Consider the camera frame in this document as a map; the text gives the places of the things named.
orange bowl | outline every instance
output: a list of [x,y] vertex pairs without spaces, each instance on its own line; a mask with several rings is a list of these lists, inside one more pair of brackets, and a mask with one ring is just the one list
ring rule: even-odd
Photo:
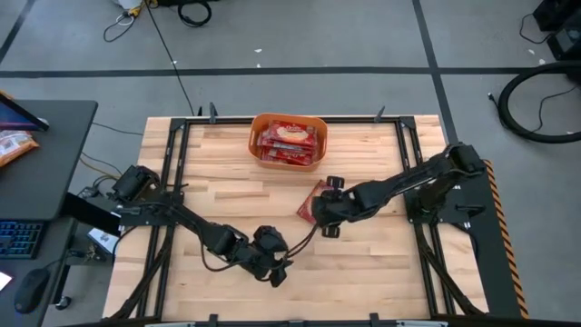
[[[270,122],[273,120],[314,126],[317,129],[317,150],[319,152],[319,158],[317,161],[307,166],[301,166],[296,164],[273,163],[261,160],[261,152],[259,147],[256,145],[256,141],[260,133],[267,129]],[[327,152],[327,124],[325,124],[325,122],[323,122],[320,118],[311,116],[293,114],[259,114],[254,117],[254,120],[252,121],[251,137],[248,140],[248,150],[251,152],[254,159],[256,159],[256,163],[260,167],[284,169],[294,172],[313,172],[317,169],[317,167],[319,167],[320,162]]]

computer keyboard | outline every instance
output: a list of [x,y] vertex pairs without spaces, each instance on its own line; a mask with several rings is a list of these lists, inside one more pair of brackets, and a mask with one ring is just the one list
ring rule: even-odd
[[34,259],[44,227],[44,222],[0,220],[0,259]]

orange and black caution stripe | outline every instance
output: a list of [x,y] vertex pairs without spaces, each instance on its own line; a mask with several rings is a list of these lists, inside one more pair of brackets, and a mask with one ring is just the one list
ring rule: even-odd
[[510,273],[512,274],[513,284],[515,284],[515,292],[517,293],[517,302],[518,306],[520,307],[520,315],[523,318],[528,319],[528,309],[527,303],[525,302],[525,294],[523,294],[523,287],[520,283],[520,278],[518,277],[515,252],[512,249],[510,236],[508,235],[507,220],[505,219],[505,214],[503,213],[502,205],[500,204],[500,195],[498,195],[497,182],[494,178],[492,163],[488,160],[485,160],[484,163],[487,165],[488,181],[490,182],[490,190],[492,191],[494,205],[496,206],[498,223],[500,224],[500,233],[502,234],[505,250],[507,251],[508,267],[510,268]]

butcher block tabletop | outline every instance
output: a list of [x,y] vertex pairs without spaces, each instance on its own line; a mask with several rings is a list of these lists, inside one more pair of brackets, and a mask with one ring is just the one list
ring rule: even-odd
[[[436,115],[415,116],[421,151],[426,158],[441,152],[444,136]],[[138,164],[161,173],[170,117],[149,118]],[[180,145],[176,138],[174,157]],[[272,225],[289,247],[311,229],[295,213],[318,180],[345,178],[346,187],[401,173],[394,124],[329,124],[327,154],[313,173],[260,168],[248,152],[248,124],[201,124],[190,130],[183,183],[184,204],[205,219],[227,223],[250,237],[257,227]],[[409,135],[407,144],[411,147]],[[169,181],[173,181],[176,164]],[[439,227],[448,271],[482,311],[487,303],[467,234]],[[119,244],[103,316],[116,312],[143,276],[151,227],[138,227]],[[293,258],[286,281],[278,288],[258,282],[240,267],[206,270],[198,237],[178,226],[163,306],[165,322],[367,320],[429,317],[418,248],[402,196],[392,199],[368,220],[344,223],[339,239],[317,232]],[[209,265],[223,262],[206,255]],[[442,291],[432,271],[438,308]],[[147,313],[153,313],[157,281],[150,290]]]

gray floor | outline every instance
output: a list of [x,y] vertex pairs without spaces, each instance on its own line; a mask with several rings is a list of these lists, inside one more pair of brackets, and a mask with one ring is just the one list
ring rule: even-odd
[[[4,2],[0,44],[24,7],[23,0]],[[538,3],[421,0],[438,65],[528,67],[554,61],[546,45],[518,37],[521,17]],[[410,0],[222,0],[212,9],[213,19],[201,29],[182,25],[169,9],[153,11],[179,68],[428,66]],[[118,14],[106,0],[36,0],[0,73],[172,68],[146,13],[118,42],[103,42],[104,27]],[[524,32],[543,37],[532,20]],[[442,80],[459,139],[495,163],[531,316],[581,321],[576,278],[581,204],[575,198],[581,144],[532,144],[506,132],[486,94],[498,94],[511,77]],[[429,74],[201,75],[183,82],[194,107],[213,101],[221,115],[372,114],[382,105],[385,114],[440,114]],[[560,76],[523,85],[512,99],[515,116],[536,126],[540,99],[570,87]],[[175,77],[0,78],[0,88],[23,99],[95,100],[100,104],[95,121],[125,130],[142,131],[148,116],[189,113]],[[547,102],[546,129],[578,131],[580,100],[577,90]],[[140,141],[94,127],[84,150],[124,169],[135,163]],[[71,190],[97,176],[79,165]],[[74,305],[51,310],[44,325],[97,320],[109,277],[110,268],[73,269],[66,291]]]

